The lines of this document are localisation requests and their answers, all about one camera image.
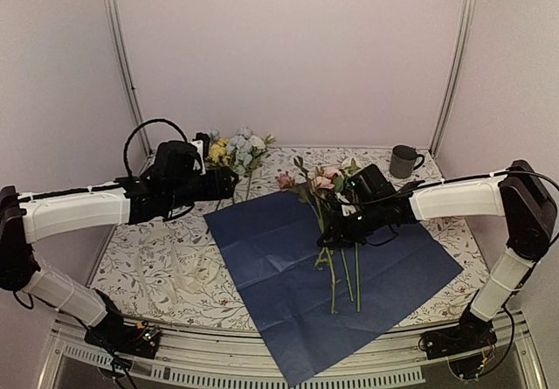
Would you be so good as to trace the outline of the yellow flower stem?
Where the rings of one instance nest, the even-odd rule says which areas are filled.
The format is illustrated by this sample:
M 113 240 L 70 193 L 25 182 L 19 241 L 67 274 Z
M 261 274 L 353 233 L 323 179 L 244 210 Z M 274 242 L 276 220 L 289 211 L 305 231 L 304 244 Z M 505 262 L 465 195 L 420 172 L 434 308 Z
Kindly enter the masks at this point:
M 238 138 L 220 138 L 210 148 L 206 161 L 213 167 L 227 167 L 236 170 Z

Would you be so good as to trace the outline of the white pink flower stem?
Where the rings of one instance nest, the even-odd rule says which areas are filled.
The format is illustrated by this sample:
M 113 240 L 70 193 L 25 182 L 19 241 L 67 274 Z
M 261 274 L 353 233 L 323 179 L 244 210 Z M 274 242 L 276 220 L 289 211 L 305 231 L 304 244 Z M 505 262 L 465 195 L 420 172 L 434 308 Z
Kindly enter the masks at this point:
M 342 161 L 341 172 L 344 179 L 343 190 L 340 193 L 342 202 L 354 203 L 357 201 L 357 196 L 352 188 L 349 179 L 362 169 L 362 164 L 354 157 L 348 157 Z M 350 263 L 346 255 L 346 250 L 341 250 L 342 265 L 346 279 L 346 286 L 349 292 L 349 300 L 355 305 L 355 311 L 360 313 L 362 310 L 362 295 L 361 295 L 361 274 L 359 265 L 359 249 L 360 244 L 355 243 L 352 246 L 353 251 L 353 267 L 349 267 Z

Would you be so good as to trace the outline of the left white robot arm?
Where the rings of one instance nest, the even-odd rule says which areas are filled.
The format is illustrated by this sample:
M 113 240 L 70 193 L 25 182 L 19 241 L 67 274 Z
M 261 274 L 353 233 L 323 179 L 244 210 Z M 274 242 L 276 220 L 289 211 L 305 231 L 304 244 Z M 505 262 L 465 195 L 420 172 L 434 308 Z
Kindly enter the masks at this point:
M 112 349 L 130 339 L 120 311 L 34 255 L 33 244 L 96 226 L 137 225 L 178 219 L 195 203 L 231 198 L 238 174 L 204 164 L 202 141 L 169 141 L 139 176 L 132 172 L 101 184 L 65 191 L 20 194 L 1 190 L 1 288 L 23 292 L 94 328 Z

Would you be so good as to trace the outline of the dark pink bud stem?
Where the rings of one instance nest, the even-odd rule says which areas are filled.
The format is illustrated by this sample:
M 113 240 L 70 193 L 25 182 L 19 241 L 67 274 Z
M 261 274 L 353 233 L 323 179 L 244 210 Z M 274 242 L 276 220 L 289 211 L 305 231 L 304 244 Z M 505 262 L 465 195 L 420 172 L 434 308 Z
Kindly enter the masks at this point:
M 314 178 L 315 169 L 316 168 L 324 168 L 324 167 L 315 167 L 312 170 L 305 166 L 304 159 L 301 156 L 296 156 L 293 160 L 294 166 L 297 168 L 298 175 L 303 178 L 302 183 L 297 183 L 295 177 L 293 177 L 288 171 L 280 173 L 276 177 L 276 181 L 279 185 L 280 191 L 290 191 L 298 196 L 298 199 L 301 203 L 308 204 L 312 211 L 315 214 L 314 209 L 314 202 L 311 196 L 311 185 L 310 182 Z

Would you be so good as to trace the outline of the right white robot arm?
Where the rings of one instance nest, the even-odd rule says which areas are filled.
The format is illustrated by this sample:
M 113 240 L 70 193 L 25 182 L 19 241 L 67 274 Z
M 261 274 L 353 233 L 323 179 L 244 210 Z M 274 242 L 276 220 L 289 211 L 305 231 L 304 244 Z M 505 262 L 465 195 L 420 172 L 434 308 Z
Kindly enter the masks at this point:
M 409 182 L 395 189 L 371 164 L 349 180 L 357 196 L 355 212 L 336 212 L 317 241 L 318 246 L 346 248 L 364 244 L 385 226 L 416 224 L 430 219 L 496 216 L 507 224 L 507 243 L 487 282 L 465 309 L 452 343 L 469 351 L 486 334 L 489 323 L 517 293 L 536 264 L 556 242 L 558 214 L 546 188 L 549 178 L 516 160 L 505 170 L 427 184 Z

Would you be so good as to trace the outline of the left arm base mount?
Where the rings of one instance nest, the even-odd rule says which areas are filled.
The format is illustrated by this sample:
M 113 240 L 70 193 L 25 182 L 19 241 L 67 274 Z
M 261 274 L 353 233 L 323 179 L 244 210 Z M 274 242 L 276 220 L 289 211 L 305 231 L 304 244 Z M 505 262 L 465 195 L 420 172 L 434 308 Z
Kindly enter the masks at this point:
M 111 353 L 154 359 L 159 349 L 161 330 L 143 321 L 135 325 L 106 322 L 89 328 L 85 342 Z

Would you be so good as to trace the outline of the blue hydrangea stem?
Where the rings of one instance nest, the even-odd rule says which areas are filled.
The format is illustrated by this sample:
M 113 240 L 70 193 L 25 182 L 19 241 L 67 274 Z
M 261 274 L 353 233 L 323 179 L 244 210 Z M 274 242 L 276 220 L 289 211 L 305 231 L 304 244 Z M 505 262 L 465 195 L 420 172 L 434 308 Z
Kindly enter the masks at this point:
M 276 142 L 272 134 L 266 136 L 256 135 L 250 128 L 241 127 L 230 136 L 221 136 L 216 129 L 209 129 L 210 146 L 220 138 L 238 138 L 236 153 L 236 172 L 239 177 L 246 179 L 251 184 L 253 172 L 263 165 L 263 160 L 268 156 L 269 148 Z

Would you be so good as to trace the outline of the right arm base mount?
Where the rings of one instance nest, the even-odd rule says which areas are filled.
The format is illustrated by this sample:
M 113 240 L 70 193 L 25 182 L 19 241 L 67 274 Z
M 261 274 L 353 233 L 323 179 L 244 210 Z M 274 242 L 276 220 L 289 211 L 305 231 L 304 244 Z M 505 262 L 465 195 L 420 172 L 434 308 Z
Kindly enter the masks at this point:
M 478 379 L 492 358 L 497 336 L 492 323 L 457 324 L 424 332 L 418 348 L 429 360 L 446 358 L 452 375 L 460 380 Z

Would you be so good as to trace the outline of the blue wrapping paper sheet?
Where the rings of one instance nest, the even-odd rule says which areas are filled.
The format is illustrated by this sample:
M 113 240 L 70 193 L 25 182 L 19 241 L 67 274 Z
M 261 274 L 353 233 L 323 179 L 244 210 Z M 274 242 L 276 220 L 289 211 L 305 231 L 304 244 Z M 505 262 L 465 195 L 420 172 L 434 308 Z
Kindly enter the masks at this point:
M 359 249 L 362 310 L 355 311 L 341 255 L 336 313 L 309 205 L 290 192 L 208 214 L 205 221 L 252 321 L 283 378 L 296 386 L 399 324 L 442 290 L 461 266 L 420 224 L 382 229 Z

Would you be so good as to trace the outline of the pink rose stem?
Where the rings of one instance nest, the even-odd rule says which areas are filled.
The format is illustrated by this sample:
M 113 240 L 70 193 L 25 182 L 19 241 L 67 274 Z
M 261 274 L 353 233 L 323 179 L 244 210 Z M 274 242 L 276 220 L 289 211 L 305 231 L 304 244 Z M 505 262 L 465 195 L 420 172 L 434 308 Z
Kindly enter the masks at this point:
M 340 193 L 343 190 L 343 176 L 341 169 L 316 168 L 314 178 L 311 180 L 311 196 L 314 202 L 315 214 L 321 233 L 325 233 L 325 223 L 336 213 L 342 214 Z M 326 267 L 329 272 L 329 286 L 331 291 L 330 313 L 336 313 L 336 289 L 339 282 L 335 272 L 335 250 L 319 244 L 320 252 L 314 267 Z

